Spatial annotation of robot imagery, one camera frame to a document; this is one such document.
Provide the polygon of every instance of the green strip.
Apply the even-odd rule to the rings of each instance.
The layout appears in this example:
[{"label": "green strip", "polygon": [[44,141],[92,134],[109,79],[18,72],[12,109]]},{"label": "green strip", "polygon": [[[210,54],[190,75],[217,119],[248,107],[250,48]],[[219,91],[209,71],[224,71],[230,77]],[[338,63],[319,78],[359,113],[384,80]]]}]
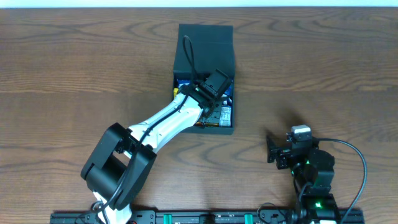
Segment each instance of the green strip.
[{"label": "green strip", "polygon": [[163,216],[163,224],[172,224],[172,216],[164,215]]},{"label": "green strip", "polygon": [[253,224],[253,215],[245,214],[244,215],[244,224]]}]

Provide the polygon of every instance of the table surface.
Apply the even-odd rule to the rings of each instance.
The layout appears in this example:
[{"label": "table surface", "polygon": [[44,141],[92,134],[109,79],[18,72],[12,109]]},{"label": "table surface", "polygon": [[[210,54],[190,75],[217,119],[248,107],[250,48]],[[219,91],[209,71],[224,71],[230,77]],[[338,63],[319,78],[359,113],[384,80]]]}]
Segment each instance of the table surface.
[{"label": "table surface", "polygon": [[[292,205],[290,172],[266,162],[266,133],[307,124],[362,150],[367,223],[398,222],[398,9],[222,8],[1,10],[1,223],[89,208],[80,171],[105,129],[170,102],[179,23],[234,26],[236,129],[173,138],[134,205]],[[331,192],[347,207],[361,161],[320,146],[336,158]]]}]

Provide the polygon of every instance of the white background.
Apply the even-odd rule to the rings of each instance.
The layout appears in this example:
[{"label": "white background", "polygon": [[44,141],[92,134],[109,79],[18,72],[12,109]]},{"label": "white background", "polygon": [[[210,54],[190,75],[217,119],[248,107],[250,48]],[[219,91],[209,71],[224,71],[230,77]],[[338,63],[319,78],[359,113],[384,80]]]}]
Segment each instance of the white background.
[{"label": "white background", "polygon": [[398,0],[0,0],[0,7],[398,6]]}]

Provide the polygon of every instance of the open box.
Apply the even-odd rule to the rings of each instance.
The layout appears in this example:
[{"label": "open box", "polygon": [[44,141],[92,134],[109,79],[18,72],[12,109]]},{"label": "open box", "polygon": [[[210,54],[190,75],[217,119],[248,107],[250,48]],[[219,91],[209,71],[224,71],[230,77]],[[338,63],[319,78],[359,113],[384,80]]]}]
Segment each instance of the open box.
[{"label": "open box", "polygon": [[173,89],[178,88],[177,80],[189,80],[191,66],[183,50],[183,37],[187,35],[192,41],[195,57],[195,68],[199,74],[208,76],[221,70],[232,79],[231,94],[231,126],[229,127],[203,127],[192,126],[184,130],[186,133],[204,134],[232,134],[235,126],[235,56],[233,49],[233,27],[180,24],[178,31],[177,51],[175,53],[173,69]]}]

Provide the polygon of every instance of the wooden table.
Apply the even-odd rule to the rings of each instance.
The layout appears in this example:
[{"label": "wooden table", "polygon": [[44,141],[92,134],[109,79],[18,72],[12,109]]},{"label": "wooden table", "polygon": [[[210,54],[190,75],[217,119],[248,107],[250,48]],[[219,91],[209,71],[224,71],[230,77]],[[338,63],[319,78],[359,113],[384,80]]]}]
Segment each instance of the wooden table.
[{"label": "wooden table", "polygon": [[[179,134],[135,205],[254,209],[292,205],[288,170],[266,162],[266,132],[308,124],[359,147],[369,166],[357,207],[398,223],[398,9],[8,9],[0,11],[0,222],[47,223],[95,201],[80,170],[105,129],[170,102],[179,23],[234,26],[236,129]],[[336,158],[332,193],[347,207],[358,155]]]}]

